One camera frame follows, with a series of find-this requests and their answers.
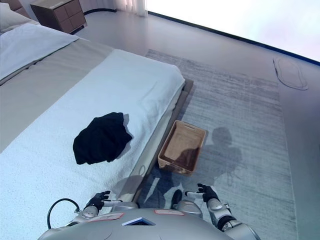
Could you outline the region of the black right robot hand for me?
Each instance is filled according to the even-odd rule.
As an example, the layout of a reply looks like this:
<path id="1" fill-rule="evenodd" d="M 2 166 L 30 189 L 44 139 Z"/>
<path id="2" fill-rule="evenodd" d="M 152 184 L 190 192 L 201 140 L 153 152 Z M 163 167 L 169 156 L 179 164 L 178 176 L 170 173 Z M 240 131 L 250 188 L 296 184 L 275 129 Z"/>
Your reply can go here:
<path id="1" fill-rule="evenodd" d="M 197 191 L 186 191 L 184 194 L 186 197 L 194 198 L 194 199 L 202 199 L 205 203 L 208 203 L 209 200 L 215 199 L 220 200 L 217 193 L 214 191 L 212 186 L 204 185 L 202 183 L 197 184 Z"/>

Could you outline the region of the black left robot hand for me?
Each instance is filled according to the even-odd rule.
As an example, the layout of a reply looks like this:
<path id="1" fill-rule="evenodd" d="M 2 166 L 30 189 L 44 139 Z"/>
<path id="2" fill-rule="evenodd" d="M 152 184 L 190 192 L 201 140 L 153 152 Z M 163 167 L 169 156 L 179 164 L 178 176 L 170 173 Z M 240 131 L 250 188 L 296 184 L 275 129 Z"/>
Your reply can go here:
<path id="1" fill-rule="evenodd" d="M 89 202 L 86 204 L 86 206 L 84 207 L 85 209 L 88 207 L 95 207 L 97 208 L 99 211 L 103 208 L 103 207 L 113 207 L 118 203 L 121 203 L 122 200 L 111 200 L 109 199 L 109 194 L 111 192 L 109 190 L 107 191 L 103 191 L 100 193 L 96 193 L 90 200 Z"/>

